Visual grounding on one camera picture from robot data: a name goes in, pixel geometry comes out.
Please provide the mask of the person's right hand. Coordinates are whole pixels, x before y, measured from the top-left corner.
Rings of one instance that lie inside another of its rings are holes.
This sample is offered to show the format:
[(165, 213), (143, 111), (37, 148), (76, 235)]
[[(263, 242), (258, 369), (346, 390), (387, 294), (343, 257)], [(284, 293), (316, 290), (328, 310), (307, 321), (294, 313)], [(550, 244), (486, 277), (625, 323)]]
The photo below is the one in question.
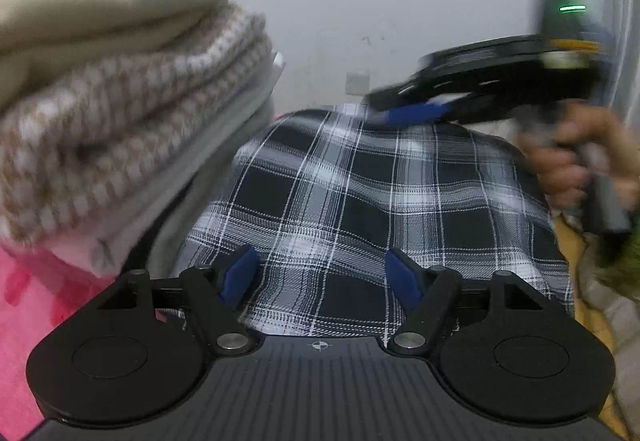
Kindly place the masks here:
[(613, 182), (620, 205), (639, 205), (639, 141), (607, 108), (568, 101), (548, 139), (521, 132), (518, 147), (556, 210), (579, 206), (590, 178)]

